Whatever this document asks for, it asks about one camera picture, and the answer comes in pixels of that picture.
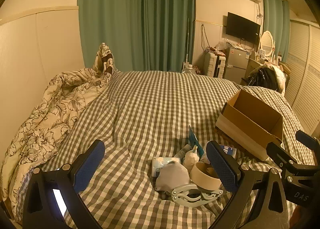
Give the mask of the clear water bottle blue label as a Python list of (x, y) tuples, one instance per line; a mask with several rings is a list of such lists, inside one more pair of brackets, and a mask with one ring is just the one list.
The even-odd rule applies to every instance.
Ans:
[[(226, 146), (223, 144), (219, 144), (219, 146), (225, 152), (225, 154), (232, 156), (234, 159), (236, 158), (236, 151), (237, 151), (236, 148)], [(204, 156), (202, 157), (201, 160), (204, 161), (205, 163), (210, 163), (208, 156), (209, 156), (209, 153), (207, 151), (205, 151)]]

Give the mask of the lit smartphone screen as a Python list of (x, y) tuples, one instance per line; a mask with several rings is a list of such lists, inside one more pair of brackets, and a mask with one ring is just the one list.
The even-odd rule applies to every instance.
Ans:
[(53, 189), (53, 193), (54, 193), (57, 205), (59, 207), (59, 210), (61, 212), (61, 215), (64, 217), (67, 211), (67, 206), (63, 200), (62, 194), (59, 189)]

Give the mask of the grey cloth pouch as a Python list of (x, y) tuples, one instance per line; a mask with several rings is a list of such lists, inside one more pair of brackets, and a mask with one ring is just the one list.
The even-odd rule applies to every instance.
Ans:
[(155, 183), (156, 191), (171, 192), (179, 186), (189, 184), (188, 170), (180, 163), (171, 161), (165, 165)]

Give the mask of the black wall television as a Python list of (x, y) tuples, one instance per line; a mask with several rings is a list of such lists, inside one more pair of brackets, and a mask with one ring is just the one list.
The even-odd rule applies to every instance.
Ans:
[(257, 45), (259, 43), (260, 25), (242, 16), (228, 12), (226, 35)]

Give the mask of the blue packet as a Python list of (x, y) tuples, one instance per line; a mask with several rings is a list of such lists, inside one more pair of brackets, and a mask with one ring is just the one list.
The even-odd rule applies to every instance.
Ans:
[(194, 146), (197, 146), (197, 154), (201, 158), (204, 155), (204, 150), (202, 146), (200, 145), (195, 133), (191, 129), (191, 126), (189, 126), (189, 135), (188, 135), (189, 145), (193, 148)]

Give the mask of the white suitcase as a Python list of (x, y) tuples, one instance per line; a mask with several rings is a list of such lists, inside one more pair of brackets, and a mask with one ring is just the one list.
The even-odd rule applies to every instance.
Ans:
[(206, 52), (204, 57), (204, 74), (211, 78), (223, 78), (226, 56), (223, 53)]

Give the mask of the grey white checkered bedsheet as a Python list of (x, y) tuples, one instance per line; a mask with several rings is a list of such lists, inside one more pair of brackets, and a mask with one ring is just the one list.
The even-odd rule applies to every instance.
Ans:
[(223, 143), (214, 131), (239, 85), (173, 72), (115, 72), (107, 88), (80, 114), (43, 170), (72, 162), (96, 139), (105, 156), (81, 197), (103, 228), (208, 228), (230, 199), (189, 208), (161, 199), (151, 159), (173, 156), (188, 141)]

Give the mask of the beige tape roll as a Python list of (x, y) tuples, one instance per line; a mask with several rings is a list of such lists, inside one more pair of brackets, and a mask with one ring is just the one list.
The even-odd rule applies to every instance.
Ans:
[(214, 191), (221, 185), (221, 180), (214, 168), (204, 162), (195, 163), (190, 172), (190, 178), (197, 186), (208, 191)]

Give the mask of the light blue tissue pack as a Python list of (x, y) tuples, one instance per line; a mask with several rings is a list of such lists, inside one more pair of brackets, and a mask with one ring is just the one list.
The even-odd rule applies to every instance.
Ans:
[(153, 178), (156, 178), (159, 175), (161, 169), (172, 161), (181, 163), (181, 159), (179, 157), (153, 157), (151, 164), (151, 176)]

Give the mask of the floral white quilt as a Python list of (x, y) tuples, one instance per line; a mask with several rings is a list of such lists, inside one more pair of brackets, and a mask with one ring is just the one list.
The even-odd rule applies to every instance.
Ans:
[(18, 203), (26, 175), (57, 154), (80, 114), (107, 88), (113, 72), (113, 54), (102, 43), (93, 67), (63, 72), (52, 78), (41, 102), (20, 126), (7, 149), (1, 169), (3, 200), (10, 200), (12, 206)]

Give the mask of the wooden dresser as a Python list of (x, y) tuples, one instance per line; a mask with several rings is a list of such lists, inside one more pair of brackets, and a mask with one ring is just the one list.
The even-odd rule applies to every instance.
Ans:
[[(248, 64), (247, 64), (247, 68), (246, 68), (246, 72), (245, 72), (245, 76), (243, 78), (241, 78), (241, 84), (248, 85), (249, 75), (251, 74), (251, 72), (253, 72), (255, 69), (257, 69), (258, 67), (260, 67), (262, 65), (263, 65), (262, 63), (257, 62), (254, 59), (249, 59)], [(290, 81), (290, 73), (291, 73), (291, 69), (290, 69), (289, 65), (287, 63), (279, 61), (279, 69), (281, 69), (283, 71), (284, 76), (286, 78), (285, 85), (288, 86), (289, 81)]]

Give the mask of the white tube with barcode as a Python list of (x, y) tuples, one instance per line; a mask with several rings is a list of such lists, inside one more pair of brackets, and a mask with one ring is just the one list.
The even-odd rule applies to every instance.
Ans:
[(192, 148), (189, 144), (186, 144), (182, 149), (180, 149), (174, 157), (179, 157), (180, 159), (183, 159), (188, 151), (190, 151)]

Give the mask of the small grey refrigerator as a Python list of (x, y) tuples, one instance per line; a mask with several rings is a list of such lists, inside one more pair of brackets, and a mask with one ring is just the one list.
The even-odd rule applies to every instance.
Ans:
[(241, 79), (245, 76), (249, 56), (249, 52), (229, 47), (223, 78), (240, 84)]

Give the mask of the white plush toy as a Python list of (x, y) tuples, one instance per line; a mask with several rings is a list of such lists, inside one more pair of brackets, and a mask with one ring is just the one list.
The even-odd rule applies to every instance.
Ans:
[(197, 145), (194, 145), (191, 150), (189, 150), (183, 160), (183, 166), (187, 169), (188, 173), (191, 172), (194, 165), (200, 160), (200, 157), (197, 154)]

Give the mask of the oval white vanity mirror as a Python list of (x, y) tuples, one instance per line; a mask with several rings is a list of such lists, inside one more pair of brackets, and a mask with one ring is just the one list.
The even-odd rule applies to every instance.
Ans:
[(259, 52), (265, 57), (273, 55), (275, 50), (275, 40), (270, 31), (264, 31), (259, 41)]

